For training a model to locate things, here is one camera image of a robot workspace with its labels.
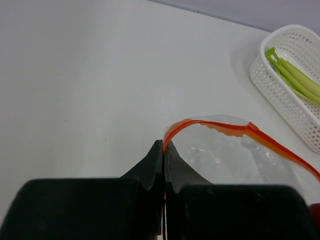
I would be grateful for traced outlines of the green fake scallion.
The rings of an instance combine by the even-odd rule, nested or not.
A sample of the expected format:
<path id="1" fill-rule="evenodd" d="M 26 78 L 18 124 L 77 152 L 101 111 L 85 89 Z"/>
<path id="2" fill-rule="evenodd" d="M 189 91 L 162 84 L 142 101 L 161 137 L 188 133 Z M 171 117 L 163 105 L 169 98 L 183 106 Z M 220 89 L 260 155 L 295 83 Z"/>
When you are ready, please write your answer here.
<path id="1" fill-rule="evenodd" d="M 304 101 L 320 106 L 320 85 L 289 61 L 278 57 L 275 48 L 264 53 L 273 70 L 288 85 L 288 87 Z"/>

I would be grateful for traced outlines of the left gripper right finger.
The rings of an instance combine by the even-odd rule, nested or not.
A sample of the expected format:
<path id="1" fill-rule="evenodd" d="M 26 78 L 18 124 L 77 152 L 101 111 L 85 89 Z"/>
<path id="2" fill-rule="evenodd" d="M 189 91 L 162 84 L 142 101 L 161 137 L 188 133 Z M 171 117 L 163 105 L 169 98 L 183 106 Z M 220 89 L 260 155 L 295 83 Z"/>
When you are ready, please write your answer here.
<path id="1" fill-rule="evenodd" d="M 163 154 L 166 240 L 317 240 L 300 194 L 286 185 L 212 184 L 179 155 Z"/>

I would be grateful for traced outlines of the clear zip top bag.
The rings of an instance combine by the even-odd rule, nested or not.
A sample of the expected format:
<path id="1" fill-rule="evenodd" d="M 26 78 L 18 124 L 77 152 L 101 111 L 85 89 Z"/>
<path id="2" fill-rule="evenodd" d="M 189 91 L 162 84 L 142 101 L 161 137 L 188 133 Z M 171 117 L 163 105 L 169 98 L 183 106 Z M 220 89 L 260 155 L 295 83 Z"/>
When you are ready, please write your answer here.
<path id="1" fill-rule="evenodd" d="M 213 184 L 286 185 L 310 205 L 320 201 L 319 171 L 248 120 L 188 117 L 166 129 L 163 148 L 170 144 Z"/>

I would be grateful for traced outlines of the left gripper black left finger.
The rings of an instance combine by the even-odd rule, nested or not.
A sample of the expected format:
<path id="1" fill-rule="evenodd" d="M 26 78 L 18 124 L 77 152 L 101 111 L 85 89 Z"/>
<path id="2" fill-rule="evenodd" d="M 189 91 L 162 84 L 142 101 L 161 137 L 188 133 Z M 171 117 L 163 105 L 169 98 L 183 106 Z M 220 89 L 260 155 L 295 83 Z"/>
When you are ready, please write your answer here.
<path id="1" fill-rule="evenodd" d="M 163 142 L 119 178 L 26 182 L 0 228 L 3 240 L 155 240 L 162 233 Z"/>

